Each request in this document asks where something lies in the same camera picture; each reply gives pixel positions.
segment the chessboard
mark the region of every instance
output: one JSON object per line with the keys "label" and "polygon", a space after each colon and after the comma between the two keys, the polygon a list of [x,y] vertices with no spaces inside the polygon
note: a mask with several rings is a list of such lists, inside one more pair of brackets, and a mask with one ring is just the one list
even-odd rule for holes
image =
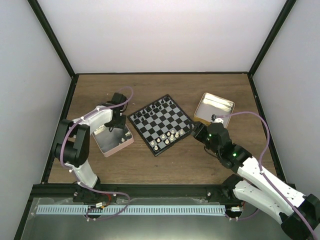
{"label": "chessboard", "polygon": [[190,134],[192,120],[167,94],[128,116],[156,157]]}

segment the gray wall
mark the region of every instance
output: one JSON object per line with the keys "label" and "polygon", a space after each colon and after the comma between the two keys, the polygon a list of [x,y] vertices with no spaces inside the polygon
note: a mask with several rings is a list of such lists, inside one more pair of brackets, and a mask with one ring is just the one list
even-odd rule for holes
{"label": "gray wall", "polygon": [[0,233],[14,238],[38,184],[70,77],[26,0],[0,4]]}
{"label": "gray wall", "polygon": [[249,71],[285,0],[39,3],[76,73],[114,73]]}
{"label": "gray wall", "polygon": [[320,198],[320,1],[297,1],[254,82],[285,176]]}

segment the white perforated rail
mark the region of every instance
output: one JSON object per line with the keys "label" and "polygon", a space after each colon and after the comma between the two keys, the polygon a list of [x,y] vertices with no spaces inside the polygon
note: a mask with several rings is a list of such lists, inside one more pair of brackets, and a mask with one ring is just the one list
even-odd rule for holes
{"label": "white perforated rail", "polygon": [[[110,205],[103,210],[92,210],[89,215],[113,215],[119,212],[124,205]],[[37,215],[84,215],[88,205],[38,205]],[[224,205],[130,205],[121,215],[202,215],[224,216]]]}

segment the black frame bar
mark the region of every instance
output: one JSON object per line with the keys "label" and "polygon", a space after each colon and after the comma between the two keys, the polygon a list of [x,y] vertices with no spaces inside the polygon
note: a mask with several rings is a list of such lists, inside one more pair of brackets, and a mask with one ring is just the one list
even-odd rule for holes
{"label": "black frame bar", "polygon": [[[83,75],[86,74],[108,74],[108,75],[117,75],[117,74],[131,74],[131,75],[144,75],[144,74],[247,74],[248,81],[250,83],[252,93],[254,95],[255,103],[259,112],[259,115],[266,120],[266,116],[264,114],[255,83],[253,80],[253,75],[256,73],[258,67],[260,66],[263,58],[267,54],[272,42],[276,38],[279,30],[284,24],[286,18],[288,17],[291,9],[297,0],[287,0],[278,15],[270,33],[268,34],[261,50],[259,51],[256,59],[253,62],[252,67],[249,72],[132,72],[132,73],[80,73]],[[68,111],[72,102],[72,98],[76,89],[76,84],[79,79],[79,73],[75,74],[66,54],[64,53],[54,31],[52,30],[44,12],[42,11],[37,0],[28,0],[32,10],[34,11],[36,17],[38,18],[41,26],[43,27],[45,33],[47,34],[50,42],[52,43],[55,51],[57,52],[60,60],[62,61],[65,69],[71,77],[71,83],[69,86],[69,90],[67,93],[66,100],[64,102],[64,106],[62,109],[62,113],[60,116],[60,120],[65,119],[68,115]],[[275,148],[275,144],[273,142],[272,137],[270,136],[270,144],[269,149],[271,153],[271,157],[274,163],[274,167],[276,170],[277,177],[282,181],[286,181],[283,169],[281,167],[281,163],[279,161],[279,157]],[[15,240],[20,240],[24,231],[24,227],[30,212],[30,208],[32,205],[32,201],[34,198],[74,198],[77,196],[74,194],[76,191],[79,191],[79,186],[77,184],[70,183],[48,183],[48,179],[50,176],[51,168],[54,162],[54,157],[50,153],[47,159],[47,163],[43,172],[43,176],[41,179],[41,184],[33,185],[29,199],[26,203],[26,207],[24,209],[20,224],[16,231],[16,235],[14,237]],[[173,184],[101,184],[102,190],[105,191],[114,191],[115,189],[119,192],[128,193],[133,198],[177,198],[177,197],[187,197],[187,198],[205,198],[210,202],[219,202],[224,205],[232,205],[238,204],[239,202],[234,199],[228,199],[222,194],[222,185],[173,185]]]}

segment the wooden table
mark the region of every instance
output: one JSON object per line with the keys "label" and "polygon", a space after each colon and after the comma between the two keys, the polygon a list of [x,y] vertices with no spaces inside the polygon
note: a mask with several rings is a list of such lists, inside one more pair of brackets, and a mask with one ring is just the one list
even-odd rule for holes
{"label": "wooden table", "polygon": [[[68,119],[79,118],[97,104],[111,99],[123,86],[131,86],[134,96],[126,115],[144,107],[165,94],[170,94],[191,117],[203,93],[208,92],[235,102],[234,113],[258,112],[245,74],[90,74],[80,75]],[[177,142],[154,157],[139,134],[127,120],[134,143],[110,157],[104,157],[91,137],[89,163],[106,184],[221,184],[233,172],[205,153],[203,144],[193,137]],[[228,125],[230,137],[257,158],[265,147],[266,137],[260,120],[253,115],[233,116]],[[269,151],[263,165],[275,174]],[[72,183],[75,177],[55,159],[49,183]]]}

